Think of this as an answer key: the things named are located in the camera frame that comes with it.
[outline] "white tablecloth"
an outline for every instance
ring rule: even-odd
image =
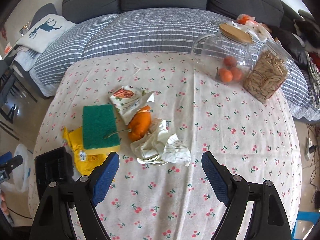
[[[210,239],[225,206],[201,167],[204,151],[247,181],[273,181],[291,228],[301,191],[297,133],[281,90],[263,105],[241,87],[219,84],[194,69],[190,55],[178,53],[121,54],[83,60],[66,72],[41,126],[34,156],[67,146],[62,129],[82,125],[82,108],[105,104],[121,85],[155,90],[152,116],[167,120],[191,152],[189,167],[142,165],[121,133],[120,168],[105,200],[96,207],[111,239]],[[118,130],[124,128],[117,118]],[[32,167],[29,209],[38,205]],[[238,239],[243,239],[252,203]],[[75,210],[78,239],[83,239]]]

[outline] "deer print pillow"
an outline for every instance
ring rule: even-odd
[[[73,22],[67,21],[62,16],[48,14],[20,38],[17,44],[43,53],[51,43],[73,26],[75,26]]]

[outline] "sunflower seeds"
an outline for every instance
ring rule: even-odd
[[[243,87],[265,103],[279,89],[288,74],[285,61],[267,49],[261,52],[253,70],[244,80]]]

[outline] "yellow packaging bag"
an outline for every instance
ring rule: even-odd
[[[88,155],[83,149],[82,127],[68,132],[67,128],[63,129],[63,138],[67,140],[68,145],[73,150],[74,162],[77,170],[82,175],[89,176],[93,169],[101,165],[108,154]]]

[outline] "blue gripper pad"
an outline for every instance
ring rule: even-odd
[[[228,207],[230,204],[230,199],[227,195],[228,187],[206,153],[202,154],[201,164],[217,199]]]
[[[108,161],[107,166],[102,172],[100,178],[97,180],[93,188],[92,204],[96,207],[98,203],[102,202],[106,197],[108,189],[112,183],[113,178],[116,175],[116,172],[119,168],[119,155],[116,153],[110,153],[108,158],[105,160]]]

